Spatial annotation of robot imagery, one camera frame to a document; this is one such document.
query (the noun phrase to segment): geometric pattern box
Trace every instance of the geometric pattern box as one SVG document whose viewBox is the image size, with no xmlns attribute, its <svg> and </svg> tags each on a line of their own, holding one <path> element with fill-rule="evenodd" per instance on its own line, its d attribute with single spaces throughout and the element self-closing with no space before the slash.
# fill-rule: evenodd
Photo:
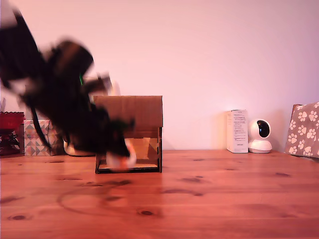
<svg viewBox="0 0 319 239">
<path fill-rule="evenodd" d="M 58 143 L 58 133 L 50 120 L 39 120 L 41 130 L 52 147 Z M 24 121 L 24 155 L 25 156 L 53 156 L 48 147 L 43 145 L 36 133 L 33 120 Z"/>
</svg>

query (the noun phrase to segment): white wall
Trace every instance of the white wall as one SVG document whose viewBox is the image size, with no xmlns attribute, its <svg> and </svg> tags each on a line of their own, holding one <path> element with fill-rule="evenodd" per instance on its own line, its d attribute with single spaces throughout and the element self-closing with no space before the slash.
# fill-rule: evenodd
<svg viewBox="0 0 319 239">
<path fill-rule="evenodd" d="M 292 105 L 319 101 L 319 0 L 11 2 L 39 47 L 74 37 L 93 54 L 90 75 L 163 95 L 164 149 L 225 148 L 223 112 L 241 108 L 283 150 Z"/>
</svg>

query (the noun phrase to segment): cardboard box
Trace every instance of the cardboard box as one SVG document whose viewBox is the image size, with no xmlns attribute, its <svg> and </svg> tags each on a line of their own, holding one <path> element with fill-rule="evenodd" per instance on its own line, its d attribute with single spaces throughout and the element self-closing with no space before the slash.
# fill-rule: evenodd
<svg viewBox="0 0 319 239">
<path fill-rule="evenodd" d="M 95 105 L 107 109 L 111 119 L 136 121 L 135 131 L 125 134 L 137 154 L 132 171 L 162 172 L 162 96 L 94 96 Z M 111 172 L 106 155 L 96 155 L 96 173 Z"/>
<path fill-rule="evenodd" d="M 227 112 L 227 150 L 248 153 L 248 113 L 246 110 Z"/>
<path fill-rule="evenodd" d="M 58 143 L 58 133 L 50 120 L 39 120 L 39 124 L 46 140 L 52 147 L 56 146 Z M 49 149 L 42 144 L 32 120 L 24 121 L 24 155 L 53 156 Z"/>
</svg>

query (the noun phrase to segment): white camera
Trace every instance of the white camera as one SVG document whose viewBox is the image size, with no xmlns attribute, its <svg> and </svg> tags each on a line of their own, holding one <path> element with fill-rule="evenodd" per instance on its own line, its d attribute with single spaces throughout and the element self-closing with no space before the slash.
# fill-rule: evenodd
<svg viewBox="0 0 319 239">
<path fill-rule="evenodd" d="M 267 140 L 270 136 L 270 124 L 264 119 L 255 119 L 248 126 L 248 151 L 251 153 L 269 153 L 273 147 Z"/>
</svg>

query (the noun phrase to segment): wooden table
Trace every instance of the wooden table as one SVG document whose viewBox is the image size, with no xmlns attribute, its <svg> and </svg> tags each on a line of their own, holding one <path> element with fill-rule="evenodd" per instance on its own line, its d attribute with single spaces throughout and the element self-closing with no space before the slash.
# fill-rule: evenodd
<svg viewBox="0 0 319 239">
<path fill-rule="evenodd" d="M 1 239 L 318 239 L 319 164 L 273 152 L 164 151 L 163 173 L 95 157 L 1 159 Z"/>
</svg>

